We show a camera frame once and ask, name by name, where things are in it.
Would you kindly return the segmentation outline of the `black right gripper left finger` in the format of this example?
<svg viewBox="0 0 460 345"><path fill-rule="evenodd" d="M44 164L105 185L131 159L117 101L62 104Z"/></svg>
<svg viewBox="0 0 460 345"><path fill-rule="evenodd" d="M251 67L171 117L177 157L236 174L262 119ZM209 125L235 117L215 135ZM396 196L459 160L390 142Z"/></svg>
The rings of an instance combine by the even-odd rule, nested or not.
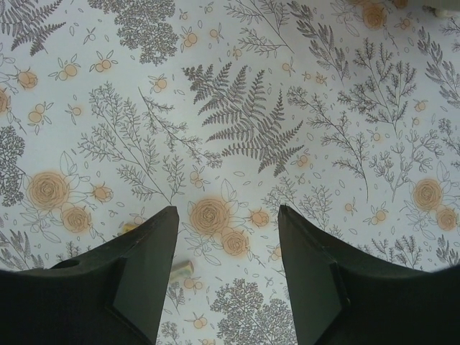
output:
<svg viewBox="0 0 460 345"><path fill-rule="evenodd" d="M1 272L3 344L154 344L179 216L142 225L49 269Z"/></svg>

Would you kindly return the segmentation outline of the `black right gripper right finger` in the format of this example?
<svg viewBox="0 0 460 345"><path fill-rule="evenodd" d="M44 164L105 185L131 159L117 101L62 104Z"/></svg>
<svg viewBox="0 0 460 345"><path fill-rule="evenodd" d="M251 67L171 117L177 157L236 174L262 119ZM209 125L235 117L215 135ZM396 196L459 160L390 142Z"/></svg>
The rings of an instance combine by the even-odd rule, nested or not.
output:
<svg viewBox="0 0 460 345"><path fill-rule="evenodd" d="M457 344L459 268L424 272L373 257L289 206L278 229L299 344Z"/></svg>

